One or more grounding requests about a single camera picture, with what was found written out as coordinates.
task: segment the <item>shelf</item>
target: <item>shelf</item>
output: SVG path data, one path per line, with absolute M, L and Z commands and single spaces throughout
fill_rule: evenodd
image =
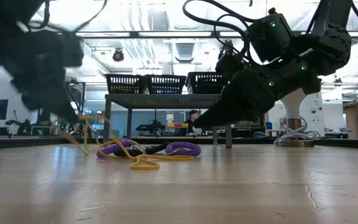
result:
M 218 94 L 107 94 L 106 100 L 130 109 L 208 109 Z

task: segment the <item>fluorescent light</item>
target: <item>fluorescent light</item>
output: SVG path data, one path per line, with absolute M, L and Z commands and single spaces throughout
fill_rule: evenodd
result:
M 139 32 L 139 37 L 210 37 L 211 34 L 199 31 Z
M 163 40 L 164 44 L 206 44 L 208 40 L 191 40 L 191 39 L 180 39 L 180 40 Z
M 105 102 L 106 100 L 86 100 L 86 102 Z
M 348 31 L 348 33 L 351 37 L 358 37 L 358 31 Z
M 238 32 L 220 32 L 219 36 L 221 37 L 241 37 Z
M 129 32 L 78 32 L 80 37 L 130 37 Z
M 71 102 L 70 104 L 72 108 L 77 109 L 77 105 L 74 102 Z

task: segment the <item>wooden floor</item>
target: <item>wooden floor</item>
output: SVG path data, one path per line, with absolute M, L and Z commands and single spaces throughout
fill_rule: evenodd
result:
M 358 149 L 203 146 L 159 171 L 73 146 L 0 149 L 0 223 L 357 223 Z

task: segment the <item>ceiling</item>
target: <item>ceiling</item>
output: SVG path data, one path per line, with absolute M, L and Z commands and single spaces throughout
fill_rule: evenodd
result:
M 185 17 L 181 10 L 184 0 L 114 0 L 108 1 L 105 10 L 90 25 L 85 27 L 80 35 L 91 49 L 91 58 L 109 73 L 127 74 L 173 74 L 186 75 L 190 71 L 213 71 L 218 60 L 221 44 L 208 36 L 212 26 L 202 26 Z M 271 7 L 283 13 L 293 30 L 305 31 L 319 1 L 309 0 L 253 0 L 249 1 L 217 0 L 224 6 L 247 17 L 260 18 L 267 15 Z M 50 22 L 67 29 L 74 29 L 86 21 L 100 9 L 102 0 L 57 0 L 50 3 Z M 205 2 L 192 2 L 188 10 L 197 16 L 216 20 L 224 14 L 220 9 Z M 44 15 L 41 8 L 35 20 Z M 246 29 L 238 20 L 223 19 L 236 26 Z M 333 83 L 341 78 L 343 83 L 358 83 L 358 18 L 351 12 L 347 29 L 354 36 L 352 58 L 348 65 L 328 77 L 323 77 L 326 83 Z M 180 31 L 198 32 L 197 38 L 183 38 Z M 232 39 L 234 46 L 241 48 L 242 41 L 223 27 L 218 27 L 222 37 Z M 157 31 L 162 36 L 156 37 Z M 125 32 L 135 32 L 139 37 L 120 37 Z M 124 60 L 114 62 L 112 55 L 116 49 L 122 49 Z M 85 82 L 103 82 L 103 77 L 83 75 L 76 77 Z M 357 97 L 358 85 L 323 86 L 325 98 Z

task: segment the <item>security camera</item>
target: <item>security camera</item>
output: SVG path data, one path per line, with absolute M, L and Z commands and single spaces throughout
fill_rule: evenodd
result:
M 122 49 L 116 49 L 115 53 L 112 55 L 112 59 L 115 62 L 121 62 L 124 60 L 124 54 L 122 52 Z

